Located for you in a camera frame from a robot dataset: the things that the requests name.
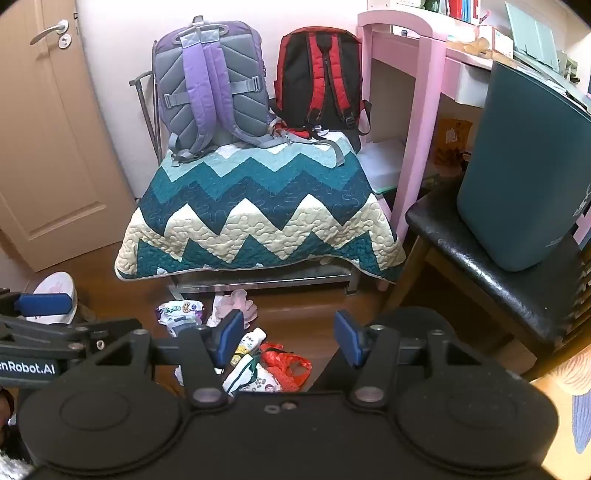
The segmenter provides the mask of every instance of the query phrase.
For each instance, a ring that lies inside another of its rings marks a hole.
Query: red backpack
[[[361,42],[339,28],[306,27],[281,40],[273,111],[288,128],[317,136],[318,127],[343,131],[359,151]]]

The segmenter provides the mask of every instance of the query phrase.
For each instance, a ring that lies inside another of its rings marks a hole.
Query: blanket
[[[346,137],[328,145],[219,147],[175,165],[168,152],[133,214],[115,273],[136,280],[280,267],[333,256],[395,281],[402,246]]]

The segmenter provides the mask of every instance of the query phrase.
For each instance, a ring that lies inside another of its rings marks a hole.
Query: backpack shoulder strap
[[[312,65],[312,100],[308,109],[308,123],[315,125],[318,123],[324,106],[324,96],[326,94],[326,79],[324,78],[324,58],[316,42],[316,32],[308,33],[308,43],[310,45],[310,64]]]
[[[183,46],[183,70],[187,85],[185,100],[191,104],[191,111],[197,123],[197,139],[191,149],[179,151],[176,148],[178,137],[172,135],[168,146],[174,154],[189,158],[211,142],[216,129],[217,115],[198,29],[188,28],[179,34],[179,39]]]
[[[206,72],[209,75],[209,85],[213,92],[217,118],[221,125],[232,135],[256,147],[269,148],[285,143],[282,138],[270,134],[253,137],[241,130],[234,117],[232,95],[241,92],[260,91],[265,88],[264,79],[252,78],[240,82],[230,82],[228,65],[220,44],[220,32],[227,31],[223,24],[207,24],[197,27],[203,44],[203,53],[207,63]]]
[[[341,118],[345,120],[347,127],[350,129],[355,127],[355,118],[351,113],[351,104],[345,89],[345,80],[343,79],[343,70],[341,65],[339,37],[337,34],[332,35],[332,45],[329,50],[330,58],[330,72],[332,84],[335,89],[336,107],[339,110]]]
[[[279,46],[279,60],[277,61],[277,80],[273,82],[275,86],[275,102],[271,109],[277,113],[283,110],[283,70],[285,69],[285,56],[287,55],[287,44],[291,40],[291,33],[281,39]]]

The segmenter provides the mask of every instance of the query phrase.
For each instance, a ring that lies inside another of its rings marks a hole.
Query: backpack buckle
[[[318,108],[313,108],[312,110],[310,110],[310,113],[308,114],[308,118],[306,118],[306,123],[312,126],[315,126],[318,124],[318,120],[320,120],[320,115],[322,114],[322,110],[318,109]]]
[[[261,88],[261,81],[259,80],[259,76],[257,75],[256,77],[253,77],[251,80],[255,86],[255,92],[260,92],[262,90],[262,88]]]
[[[169,93],[165,93],[164,95],[162,95],[162,100],[164,102],[164,106],[168,109],[168,108],[172,108],[172,104],[170,103],[170,94]]]
[[[355,128],[355,118],[352,115],[345,118],[345,124],[349,130],[353,130]]]

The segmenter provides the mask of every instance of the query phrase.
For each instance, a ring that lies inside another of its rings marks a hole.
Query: door
[[[35,271],[120,241],[134,210],[75,11],[74,0],[17,0],[0,15],[0,230]],[[30,45],[61,20],[67,48],[55,31]]]

